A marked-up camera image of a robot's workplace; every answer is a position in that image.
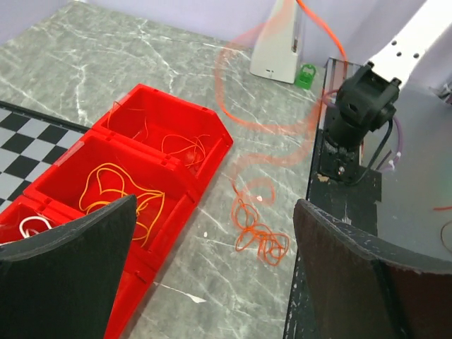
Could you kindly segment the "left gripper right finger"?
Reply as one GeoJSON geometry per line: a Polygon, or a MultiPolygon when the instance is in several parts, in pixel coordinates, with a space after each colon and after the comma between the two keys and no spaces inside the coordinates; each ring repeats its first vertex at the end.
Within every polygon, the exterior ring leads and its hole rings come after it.
{"type": "Polygon", "coordinates": [[[451,262],[386,242],[304,199],[293,222],[322,338],[451,337],[451,262]]]}

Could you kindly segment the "green lego brick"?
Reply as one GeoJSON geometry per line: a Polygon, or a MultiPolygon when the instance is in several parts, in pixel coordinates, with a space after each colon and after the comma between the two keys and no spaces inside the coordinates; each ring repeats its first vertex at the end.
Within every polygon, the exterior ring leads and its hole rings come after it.
{"type": "Polygon", "coordinates": [[[309,90],[316,75],[316,67],[312,64],[304,64],[297,77],[295,78],[295,85],[298,88],[309,90]]]}

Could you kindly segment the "white grey stand device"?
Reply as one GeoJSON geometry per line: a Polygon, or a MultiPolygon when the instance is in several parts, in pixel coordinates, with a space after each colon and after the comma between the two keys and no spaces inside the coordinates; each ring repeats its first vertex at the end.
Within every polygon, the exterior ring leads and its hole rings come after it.
{"type": "Polygon", "coordinates": [[[302,23],[302,10],[295,0],[277,0],[258,32],[250,73],[293,84],[300,64],[302,23]]]}

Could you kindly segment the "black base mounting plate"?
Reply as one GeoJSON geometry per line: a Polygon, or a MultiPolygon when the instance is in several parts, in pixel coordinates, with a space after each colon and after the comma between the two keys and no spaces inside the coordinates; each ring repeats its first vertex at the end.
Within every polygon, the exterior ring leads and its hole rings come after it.
{"type": "MultiPolygon", "coordinates": [[[[319,173],[323,132],[332,120],[324,103],[317,107],[320,114],[314,141],[307,200],[328,219],[338,221],[342,228],[361,225],[370,234],[377,233],[376,202],[381,199],[381,175],[371,174],[362,182],[369,191],[362,198],[356,187],[336,182],[323,182],[319,173]]],[[[330,225],[318,224],[311,215],[305,216],[300,203],[294,209],[297,257],[287,306],[284,338],[353,338],[352,306],[358,300],[352,288],[358,280],[352,277],[351,251],[334,234],[330,225]]]]}

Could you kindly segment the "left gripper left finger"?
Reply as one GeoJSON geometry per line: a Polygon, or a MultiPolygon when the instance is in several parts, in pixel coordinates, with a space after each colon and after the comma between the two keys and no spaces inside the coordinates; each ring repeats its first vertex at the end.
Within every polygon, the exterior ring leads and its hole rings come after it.
{"type": "Polygon", "coordinates": [[[103,338],[136,225],[136,197],[1,247],[2,338],[103,338]]]}

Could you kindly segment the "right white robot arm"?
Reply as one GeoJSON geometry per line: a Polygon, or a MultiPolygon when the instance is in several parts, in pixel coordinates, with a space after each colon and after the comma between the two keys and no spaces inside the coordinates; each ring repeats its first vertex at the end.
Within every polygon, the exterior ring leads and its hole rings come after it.
{"type": "Polygon", "coordinates": [[[360,183],[393,130],[394,106],[418,63],[451,27],[451,2],[426,1],[378,53],[344,80],[326,108],[319,172],[348,186],[360,183]],[[367,167],[362,143],[369,132],[387,131],[367,167]]]}

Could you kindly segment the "red three-compartment bin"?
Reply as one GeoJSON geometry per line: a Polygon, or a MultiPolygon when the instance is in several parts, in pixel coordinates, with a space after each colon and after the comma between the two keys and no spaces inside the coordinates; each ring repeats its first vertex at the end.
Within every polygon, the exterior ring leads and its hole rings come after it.
{"type": "Polygon", "coordinates": [[[232,143],[213,110],[139,84],[1,210],[1,241],[133,194],[136,228],[105,332],[118,338],[232,143]]]}

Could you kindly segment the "black white chessboard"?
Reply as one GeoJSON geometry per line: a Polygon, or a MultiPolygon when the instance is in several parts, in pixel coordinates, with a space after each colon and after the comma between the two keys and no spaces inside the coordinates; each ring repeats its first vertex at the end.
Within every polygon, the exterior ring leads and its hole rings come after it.
{"type": "Polygon", "coordinates": [[[53,165],[88,128],[1,104],[1,210],[53,165]]]}

